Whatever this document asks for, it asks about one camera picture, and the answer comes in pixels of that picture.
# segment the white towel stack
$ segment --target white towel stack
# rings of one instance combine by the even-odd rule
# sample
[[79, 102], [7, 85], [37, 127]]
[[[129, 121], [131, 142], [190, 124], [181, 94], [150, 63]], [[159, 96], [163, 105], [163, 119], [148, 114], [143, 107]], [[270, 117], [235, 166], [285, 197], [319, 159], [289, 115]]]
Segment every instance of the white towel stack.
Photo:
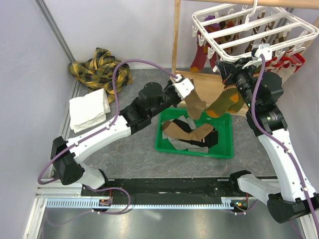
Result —
[[70, 99], [70, 127], [75, 133], [95, 126], [106, 120], [110, 112], [108, 98], [104, 89], [93, 91], [83, 97]]

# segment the green tray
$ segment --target green tray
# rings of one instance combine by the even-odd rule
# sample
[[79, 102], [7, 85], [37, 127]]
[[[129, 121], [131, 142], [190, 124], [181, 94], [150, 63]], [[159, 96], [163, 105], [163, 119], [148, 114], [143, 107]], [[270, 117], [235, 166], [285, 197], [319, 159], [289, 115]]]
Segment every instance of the green tray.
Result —
[[158, 132], [155, 142], [155, 149], [157, 151], [216, 158], [232, 158], [234, 156], [233, 131], [230, 114], [224, 114], [219, 118], [211, 118], [206, 113], [203, 113], [199, 120], [195, 120], [196, 127], [199, 127], [204, 123], [209, 123], [218, 130], [218, 144], [211, 147], [208, 150], [208, 153], [189, 152], [187, 149], [183, 151], [176, 150], [168, 139], [162, 138], [161, 125], [166, 120], [176, 119], [182, 115], [188, 117], [186, 109], [168, 108], [160, 114]]

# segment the plaid blanket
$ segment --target plaid blanket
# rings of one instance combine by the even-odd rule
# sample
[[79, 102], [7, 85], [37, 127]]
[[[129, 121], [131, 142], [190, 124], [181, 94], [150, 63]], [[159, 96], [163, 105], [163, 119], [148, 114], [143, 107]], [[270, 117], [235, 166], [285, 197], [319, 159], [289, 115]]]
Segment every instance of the plaid blanket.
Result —
[[[109, 103], [115, 100], [112, 74], [115, 67], [121, 61], [116, 60], [111, 52], [106, 49], [96, 48], [93, 58], [87, 62], [72, 62], [68, 70], [78, 81], [85, 84], [91, 90], [104, 88]], [[133, 82], [128, 64], [121, 66], [116, 75], [116, 91], [119, 92], [122, 86]]]

